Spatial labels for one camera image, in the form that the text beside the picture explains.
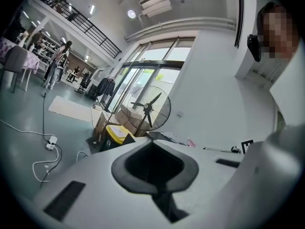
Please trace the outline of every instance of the fan blade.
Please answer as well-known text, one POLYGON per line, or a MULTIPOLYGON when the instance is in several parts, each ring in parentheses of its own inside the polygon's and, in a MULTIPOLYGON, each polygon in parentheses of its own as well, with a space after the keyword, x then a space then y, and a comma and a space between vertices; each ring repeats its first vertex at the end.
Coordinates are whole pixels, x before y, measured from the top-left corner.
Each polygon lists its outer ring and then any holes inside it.
POLYGON ((152 99, 152 101, 150 102, 150 104, 153 104, 154 102, 156 102, 158 100, 158 98, 161 96, 162 93, 159 93, 154 99, 152 99))
POLYGON ((131 104, 136 105, 136 106, 140 106, 140 107, 144 107, 144 105, 141 104, 141 103, 131 103, 131 104))
POLYGON ((151 115, 150 115, 149 113, 148 113, 148 115, 147 115, 147 118, 148 118, 149 125, 150 125, 151 128, 152 128, 153 125, 152 125, 151 115))

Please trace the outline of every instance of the yellow container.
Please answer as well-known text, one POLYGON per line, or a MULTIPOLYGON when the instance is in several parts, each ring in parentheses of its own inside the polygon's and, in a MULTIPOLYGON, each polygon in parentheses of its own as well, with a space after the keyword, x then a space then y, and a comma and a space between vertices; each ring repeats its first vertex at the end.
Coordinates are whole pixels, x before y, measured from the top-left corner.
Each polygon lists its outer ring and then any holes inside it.
POLYGON ((122 125, 108 125, 106 126, 106 131, 109 136, 120 145, 122 145, 128 134, 133 137, 132 133, 122 125))

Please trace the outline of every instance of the cardboard box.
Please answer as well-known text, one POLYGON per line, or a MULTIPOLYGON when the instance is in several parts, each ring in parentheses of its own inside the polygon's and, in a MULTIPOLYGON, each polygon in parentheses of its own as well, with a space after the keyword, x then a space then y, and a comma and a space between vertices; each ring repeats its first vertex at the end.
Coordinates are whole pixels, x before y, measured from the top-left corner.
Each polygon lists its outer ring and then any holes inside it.
MULTIPOLYGON (((94 135, 98 136, 104 129, 109 117, 110 113, 106 111, 102 111, 99 121, 96 123, 95 129, 94 129, 94 135)), ((108 125, 121 125, 120 122, 115 118, 114 115, 112 115, 111 119, 108 122, 108 125)))
POLYGON ((127 109, 124 105, 121 106, 119 112, 115 114, 115 118, 119 121, 121 125, 124 125, 129 121, 128 116, 132 116, 133 119, 142 120, 141 114, 136 114, 133 109, 127 109))
POLYGON ((114 116, 121 125, 124 125, 126 122, 128 122, 128 116, 126 113, 124 113, 123 110, 120 110, 114 116))
MULTIPOLYGON (((117 119, 117 121, 123 125, 127 130, 129 130, 132 134, 135 134, 135 132, 137 131, 137 128, 135 128, 129 121, 128 119, 128 115, 132 116, 132 118, 134 119, 133 123, 141 123, 142 120, 142 115, 141 114, 136 114, 136 111, 134 109, 130 109, 130 108, 126 108, 126 106, 121 105, 121 109, 119 110, 119 112, 117 112, 115 114, 115 117, 117 119)), ((139 131, 137 136, 144 136, 145 132, 143 131, 139 131)))
MULTIPOLYGON (((130 131, 133 135, 134 135, 135 132, 137 131, 137 128, 135 128, 129 121, 126 122, 123 126, 124 126, 128 131, 130 131)), ((145 134, 144 131, 139 130, 136 137, 144 136, 144 134, 145 134)))

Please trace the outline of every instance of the white cable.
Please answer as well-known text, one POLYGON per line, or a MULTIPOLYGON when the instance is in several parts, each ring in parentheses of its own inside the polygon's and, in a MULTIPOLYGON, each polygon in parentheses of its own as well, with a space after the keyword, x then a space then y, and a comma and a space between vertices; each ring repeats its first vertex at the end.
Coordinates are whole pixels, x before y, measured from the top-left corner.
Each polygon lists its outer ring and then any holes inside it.
MULTIPOLYGON (((10 124, 4 122, 4 121, 1 120, 1 119, 0 119, 0 121, 1 121, 2 123, 4 123, 5 125, 9 126, 10 128, 14 129, 15 131, 18 131, 18 132, 22 132, 22 133, 32 133, 32 134, 37 134, 37 135, 51 135, 51 136, 55 137, 53 134, 42 134, 42 133, 37 133, 37 132, 21 131, 21 130, 18 130, 17 128, 11 126, 10 124)), ((39 161, 39 162, 33 163, 33 165, 32 165, 33 174, 34 174, 35 178, 36 178, 39 182, 42 182, 42 181, 39 180, 39 179, 37 178, 37 176, 36 176, 36 174, 35 174, 35 170, 34 170, 34 165, 35 165, 35 164, 38 164, 38 163, 53 163, 53 162, 56 162, 56 161, 58 160, 58 157, 59 157, 59 152, 58 152, 57 147, 54 147, 54 148, 55 148, 56 151, 57 151, 57 158, 56 158, 54 161, 39 161)))
POLYGON ((56 158, 54 161, 38 161, 38 162, 33 163, 33 165, 32 165, 33 174, 34 174, 35 178, 36 178, 39 182, 42 182, 42 181, 39 180, 38 177, 36 176, 35 170, 34 170, 34 165, 35 165, 35 164, 39 164, 39 163, 54 163, 54 162, 56 162, 56 161, 58 160, 58 157, 59 157, 59 152, 58 152, 57 147, 54 146, 54 148, 55 148, 56 151, 57 151, 57 158, 56 158))
POLYGON ((21 130, 18 130, 17 128, 11 126, 10 124, 4 122, 3 120, 0 119, 0 121, 2 123, 4 123, 5 125, 9 126, 10 128, 13 128, 14 130, 18 131, 18 132, 22 132, 22 133, 33 133, 33 134, 37 134, 37 135, 43 135, 42 133, 37 133, 37 132, 30 132, 30 131, 21 131, 21 130))
POLYGON ((89 155, 87 155, 85 152, 82 152, 82 151, 78 152, 78 153, 77 153, 77 156, 76 156, 76 163, 77 163, 77 161, 78 161, 78 155, 79 155, 80 153, 83 153, 83 154, 85 154, 86 156, 89 156, 89 155))

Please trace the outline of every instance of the metal railing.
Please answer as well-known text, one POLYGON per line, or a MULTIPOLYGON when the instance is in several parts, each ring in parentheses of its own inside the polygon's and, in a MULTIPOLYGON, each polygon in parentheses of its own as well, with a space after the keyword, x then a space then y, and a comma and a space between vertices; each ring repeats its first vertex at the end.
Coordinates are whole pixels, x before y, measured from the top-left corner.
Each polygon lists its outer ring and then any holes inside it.
POLYGON ((83 16, 76 8, 71 6, 66 0, 40 1, 53 8, 64 18, 74 24, 112 58, 115 58, 122 52, 103 32, 101 32, 91 21, 83 16))

